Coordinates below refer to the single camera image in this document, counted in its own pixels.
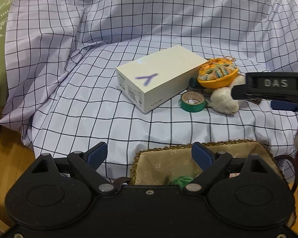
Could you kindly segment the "white plush toy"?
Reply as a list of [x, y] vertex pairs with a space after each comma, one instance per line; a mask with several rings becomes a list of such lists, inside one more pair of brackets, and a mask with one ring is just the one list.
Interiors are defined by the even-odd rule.
[[234, 86], [241, 84], [245, 84], [245, 77], [243, 75], [238, 75], [228, 86], [215, 89], [210, 96], [209, 106], [219, 113], [237, 113], [240, 107], [240, 102], [232, 98], [231, 91]]

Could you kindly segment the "orange embroidered pouch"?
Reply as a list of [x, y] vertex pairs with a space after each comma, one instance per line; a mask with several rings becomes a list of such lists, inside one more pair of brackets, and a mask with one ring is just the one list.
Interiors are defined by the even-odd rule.
[[239, 75], [232, 57], [209, 59], [200, 66], [197, 81], [204, 88], [218, 89], [229, 86]]

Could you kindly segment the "green tape roll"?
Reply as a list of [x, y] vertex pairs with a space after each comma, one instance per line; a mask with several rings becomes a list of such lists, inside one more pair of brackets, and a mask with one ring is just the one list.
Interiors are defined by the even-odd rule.
[[188, 91], [181, 95], [180, 106], [186, 112], [200, 112], [206, 107], [206, 100], [201, 93]]

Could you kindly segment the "green cloth in basket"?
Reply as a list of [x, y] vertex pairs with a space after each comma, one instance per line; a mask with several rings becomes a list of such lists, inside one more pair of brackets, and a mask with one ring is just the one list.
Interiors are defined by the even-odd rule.
[[169, 185], [175, 185], [180, 190], [182, 190], [186, 185], [188, 185], [194, 178], [191, 176], [180, 176], [174, 180], [172, 180]]

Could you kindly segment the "woven lined basket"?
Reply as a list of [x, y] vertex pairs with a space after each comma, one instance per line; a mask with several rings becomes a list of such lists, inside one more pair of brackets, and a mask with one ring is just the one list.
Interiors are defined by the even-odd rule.
[[[214, 153], [232, 155], [227, 170], [204, 191], [219, 216], [249, 226], [294, 225], [295, 188], [289, 188], [276, 158], [262, 144], [252, 140], [202, 144]], [[180, 176], [199, 176], [202, 170], [192, 159], [192, 145], [140, 151], [131, 169], [133, 184], [167, 185]]]

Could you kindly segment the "white vivo phone box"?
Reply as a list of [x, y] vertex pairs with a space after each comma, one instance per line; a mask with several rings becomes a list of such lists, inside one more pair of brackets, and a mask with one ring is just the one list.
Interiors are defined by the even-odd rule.
[[187, 89], [206, 59], [182, 46], [162, 49], [116, 68], [120, 89], [147, 114]]

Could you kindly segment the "checkered lilac cloth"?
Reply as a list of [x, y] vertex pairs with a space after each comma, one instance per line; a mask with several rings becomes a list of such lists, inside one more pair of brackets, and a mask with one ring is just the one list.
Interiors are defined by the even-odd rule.
[[13, 0], [0, 123], [36, 156], [106, 142], [107, 178], [127, 175], [139, 151], [196, 141], [251, 139], [274, 155], [296, 153], [298, 113], [267, 101], [233, 116], [185, 112], [179, 96], [148, 114], [137, 109], [116, 68], [177, 45], [206, 59], [231, 56], [244, 74], [298, 72], [298, 0]]

